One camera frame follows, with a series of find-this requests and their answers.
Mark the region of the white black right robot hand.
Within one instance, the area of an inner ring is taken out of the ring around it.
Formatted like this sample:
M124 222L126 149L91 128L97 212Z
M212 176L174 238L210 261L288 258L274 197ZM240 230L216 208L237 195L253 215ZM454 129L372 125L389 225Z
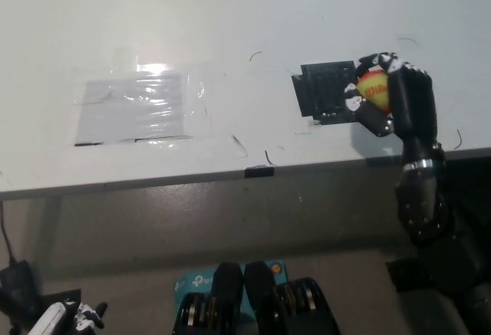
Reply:
M431 76L394 52L381 52L359 59L357 79L376 66L387 75L390 111L387 113L366 99L355 83L344 89L346 108L375 136L393 133L402 141L404 167L442 164L444 152L437 141L437 111Z

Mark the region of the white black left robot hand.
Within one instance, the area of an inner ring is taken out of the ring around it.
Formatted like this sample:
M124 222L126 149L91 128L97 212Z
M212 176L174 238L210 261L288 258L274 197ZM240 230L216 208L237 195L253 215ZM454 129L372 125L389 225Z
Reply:
M104 329L102 318L107 308L107 302L101 302L95 308L72 299L55 302L41 315L28 335L95 334L96 329Z

